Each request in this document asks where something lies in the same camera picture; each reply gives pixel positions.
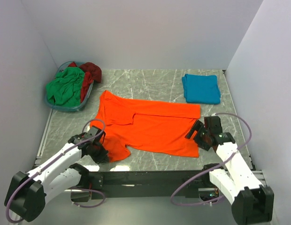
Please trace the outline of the orange t shirt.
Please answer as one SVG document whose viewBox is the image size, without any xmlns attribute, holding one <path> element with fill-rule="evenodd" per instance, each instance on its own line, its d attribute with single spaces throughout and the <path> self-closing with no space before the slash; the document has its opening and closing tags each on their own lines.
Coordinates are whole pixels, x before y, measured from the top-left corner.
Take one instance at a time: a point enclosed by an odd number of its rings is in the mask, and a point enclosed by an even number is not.
<svg viewBox="0 0 291 225">
<path fill-rule="evenodd" d="M 128 99 L 106 90 L 91 125 L 104 129 L 103 146 L 110 162 L 129 157 L 128 147 L 197 158 L 197 144 L 185 136 L 199 118 L 199 105 Z"/>
</svg>

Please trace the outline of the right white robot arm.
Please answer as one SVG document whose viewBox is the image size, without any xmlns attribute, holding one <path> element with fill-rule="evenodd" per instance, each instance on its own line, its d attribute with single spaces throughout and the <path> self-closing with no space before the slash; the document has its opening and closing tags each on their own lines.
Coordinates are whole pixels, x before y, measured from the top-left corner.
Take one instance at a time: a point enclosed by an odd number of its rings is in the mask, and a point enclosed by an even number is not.
<svg viewBox="0 0 291 225">
<path fill-rule="evenodd" d="M 215 185 L 231 204 L 231 212 L 239 225 L 270 222 L 273 217 L 274 192 L 251 171 L 237 143 L 229 132 L 223 132 L 219 116 L 196 121 L 186 135 L 204 150 L 213 149 L 222 160 L 201 175 L 206 187 Z"/>
</svg>

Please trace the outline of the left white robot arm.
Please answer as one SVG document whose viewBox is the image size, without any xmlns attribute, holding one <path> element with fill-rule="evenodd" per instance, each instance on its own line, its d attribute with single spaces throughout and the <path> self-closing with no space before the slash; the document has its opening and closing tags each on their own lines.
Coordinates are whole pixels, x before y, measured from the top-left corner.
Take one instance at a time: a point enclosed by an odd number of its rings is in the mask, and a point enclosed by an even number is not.
<svg viewBox="0 0 291 225">
<path fill-rule="evenodd" d="M 88 132 L 72 136 L 45 163 L 29 172 L 16 173 L 4 202 L 8 221 L 15 222 L 10 212 L 21 220 L 33 221 L 47 203 L 69 188 L 98 193 L 103 187 L 103 176 L 93 175 L 77 161 L 90 156 L 96 164 L 109 162 L 108 151 L 103 147 L 105 136 L 103 129 L 93 126 Z"/>
</svg>

